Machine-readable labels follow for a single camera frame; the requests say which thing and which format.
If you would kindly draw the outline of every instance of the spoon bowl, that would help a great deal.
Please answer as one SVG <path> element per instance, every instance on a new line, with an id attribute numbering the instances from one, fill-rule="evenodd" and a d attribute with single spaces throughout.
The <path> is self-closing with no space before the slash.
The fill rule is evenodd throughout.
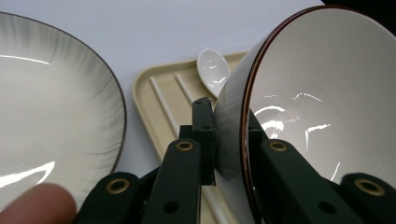
<path id="1" fill-rule="evenodd" d="M 227 82 L 231 71 L 224 57 L 213 49 L 204 49 L 198 55 L 198 74 L 206 88 L 216 98 Z"/>

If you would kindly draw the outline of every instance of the white tabletop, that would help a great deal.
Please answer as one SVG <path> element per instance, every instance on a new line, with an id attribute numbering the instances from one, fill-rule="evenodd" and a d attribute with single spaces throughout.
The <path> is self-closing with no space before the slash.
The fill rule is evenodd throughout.
<path id="1" fill-rule="evenodd" d="M 110 66 L 127 107 L 127 134 L 116 171 L 142 176 L 160 165 L 135 109 L 139 73 L 193 60 L 205 48 L 250 50 L 288 16 L 319 0 L 0 0 L 0 11 L 43 21 L 80 39 Z"/>

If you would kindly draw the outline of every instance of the spoon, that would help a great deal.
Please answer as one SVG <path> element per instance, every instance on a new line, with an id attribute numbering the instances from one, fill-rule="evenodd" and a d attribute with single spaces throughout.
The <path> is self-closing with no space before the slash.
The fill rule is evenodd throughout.
<path id="1" fill-rule="evenodd" d="M 204 49 L 198 55 L 197 68 L 206 88 L 218 98 L 231 74 L 227 61 L 217 51 Z"/>

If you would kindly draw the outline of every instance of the ceramic spoon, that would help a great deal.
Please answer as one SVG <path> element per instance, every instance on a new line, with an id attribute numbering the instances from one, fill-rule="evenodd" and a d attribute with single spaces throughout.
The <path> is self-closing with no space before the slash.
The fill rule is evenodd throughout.
<path id="1" fill-rule="evenodd" d="M 206 88 L 216 98 L 227 82 L 231 71 L 224 57 L 213 49 L 204 49 L 198 55 L 198 74 Z"/>

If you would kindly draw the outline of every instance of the white bowl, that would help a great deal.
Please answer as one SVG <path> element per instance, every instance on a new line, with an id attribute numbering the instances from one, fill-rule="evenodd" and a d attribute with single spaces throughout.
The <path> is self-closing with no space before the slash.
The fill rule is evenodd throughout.
<path id="1" fill-rule="evenodd" d="M 120 153 L 118 81 L 73 36 L 6 13 L 0 68 L 0 210 L 43 181 L 67 188 L 80 206 Z"/>
<path id="2" fill-rule="evenodd" d="M 359 172 L 396 187 L 395 84 L 396 38 L 369 17 L 312 7 L 282 22 L 238 65 L 215 108 L 219 182 L 239 220 L 261 219 L 249 109 L 268 137 L 292 143 L 327 179 Z"/>

